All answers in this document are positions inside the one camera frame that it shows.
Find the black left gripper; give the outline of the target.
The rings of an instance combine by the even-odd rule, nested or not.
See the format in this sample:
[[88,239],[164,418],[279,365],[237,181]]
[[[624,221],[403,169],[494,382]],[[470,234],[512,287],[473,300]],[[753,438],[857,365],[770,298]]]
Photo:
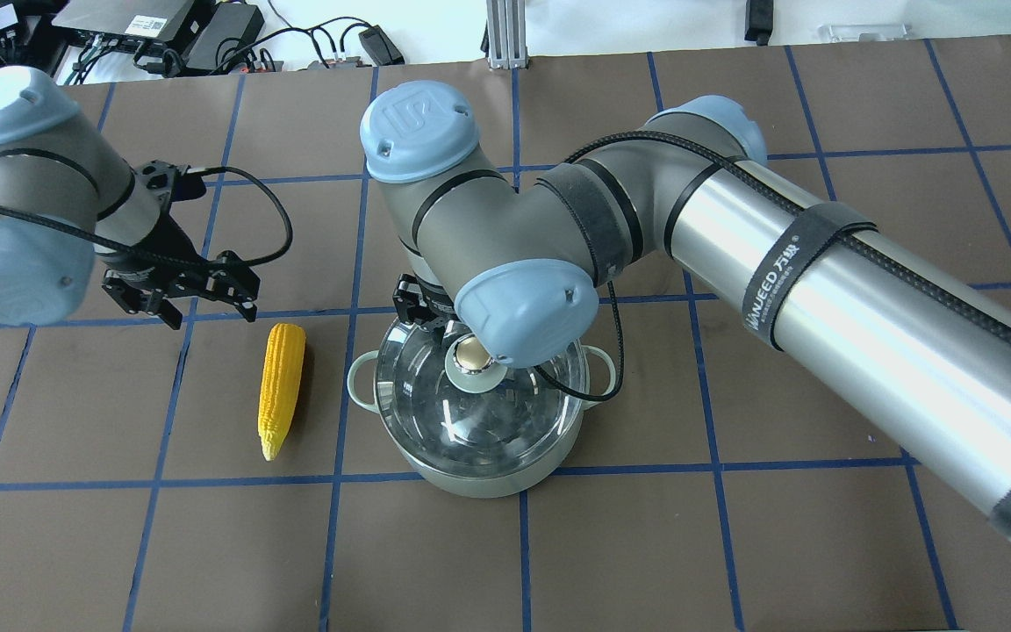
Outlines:
[[182,264],[124,252],[102,255],[107,267],[102,289],[121,311],[156,317],[171,329],[180,329],[183,317],[170,298],[199,297],[228,304],[243,320],[253,323],[260,278],[235,252],[222,251],[208,272],[188,265],[204,262],[204,257],[200,245],[173,219],[172,207],[207,193],[204,180],[189,176],[188,171],[188,167],[158,160],[141,164],[135,170],[135,188],[123,205],[102,221],[108,227],[109,220],[124,224],[126,219],[137,219],[139,225],[123,225],[111,239]]

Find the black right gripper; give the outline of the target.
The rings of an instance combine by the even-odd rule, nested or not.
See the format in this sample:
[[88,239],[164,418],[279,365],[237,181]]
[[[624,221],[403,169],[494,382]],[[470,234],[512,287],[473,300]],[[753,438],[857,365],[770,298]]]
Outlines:
[[453,300],[441,285],[416,275],[400,275],[392,292],[397,320],[406,327],[437,331],[458,321]]

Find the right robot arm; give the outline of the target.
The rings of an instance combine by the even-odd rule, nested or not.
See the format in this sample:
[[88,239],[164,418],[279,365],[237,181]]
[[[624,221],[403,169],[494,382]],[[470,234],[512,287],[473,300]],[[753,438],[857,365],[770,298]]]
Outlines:
[[472,105],[446,83],[381,93],[360,141],[413,269],[398,317],[472,331],[473,351],[445,345],[462,384],[560,355],[601,285],[662,251],[1011,541],[1011,312],[775,175],[740,104],[659,112],[528,190],[486,159]]

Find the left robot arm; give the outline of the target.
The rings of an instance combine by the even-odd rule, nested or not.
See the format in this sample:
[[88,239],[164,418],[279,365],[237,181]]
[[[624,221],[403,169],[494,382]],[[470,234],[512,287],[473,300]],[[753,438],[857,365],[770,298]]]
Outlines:
[[47,327],[101,285],[121,311],[179,328],[177,298],[256,315],[260,280],[234,252],[208,259],[172,217],[207,191],[211,169],[133,167],[51,76],[0,68],[0,324]]

